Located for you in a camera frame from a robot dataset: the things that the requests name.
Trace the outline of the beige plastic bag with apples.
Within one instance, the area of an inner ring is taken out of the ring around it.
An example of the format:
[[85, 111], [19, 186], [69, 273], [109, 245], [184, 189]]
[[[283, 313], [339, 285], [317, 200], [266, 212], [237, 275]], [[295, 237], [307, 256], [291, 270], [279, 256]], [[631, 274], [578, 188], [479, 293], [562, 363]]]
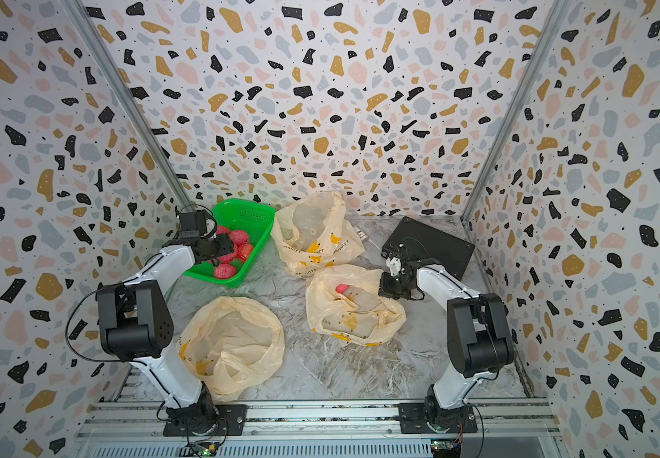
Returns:
[[188, 371], [217, 402], [232, 402], [283, 365], [283, 326], [262, 303], [219, 297], [200, 308], [177, 344]]

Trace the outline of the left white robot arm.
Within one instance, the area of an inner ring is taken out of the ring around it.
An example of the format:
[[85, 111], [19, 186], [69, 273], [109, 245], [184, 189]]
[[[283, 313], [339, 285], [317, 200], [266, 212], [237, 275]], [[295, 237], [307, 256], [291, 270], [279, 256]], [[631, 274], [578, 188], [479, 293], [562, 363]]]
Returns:
[[102, 349], [140, 369], [162, 395], [175, 427], [206, 432], [217, 420], [217, 409], [173, 343], [173, 317], [164, 294], [192, 267], [205, 261], [217, 264], [232, 252], [234, 243], [226, 233], [178, 240], [131, 278], [95, 295]]

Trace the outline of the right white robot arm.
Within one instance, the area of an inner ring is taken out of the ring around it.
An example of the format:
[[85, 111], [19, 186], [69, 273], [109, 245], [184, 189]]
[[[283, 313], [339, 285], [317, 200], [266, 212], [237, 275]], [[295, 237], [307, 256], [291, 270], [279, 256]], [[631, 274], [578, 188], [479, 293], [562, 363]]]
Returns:
[[444, 310], [450, 366], [431, 387], [431, 406], [461, 408], [476, 383], [494, 379], [513, 363], [514, 345], [503, 300], [464, 285], [435, 259], [390, 258], [386, 266], [379, 295], [412, 301], [418, 292]]

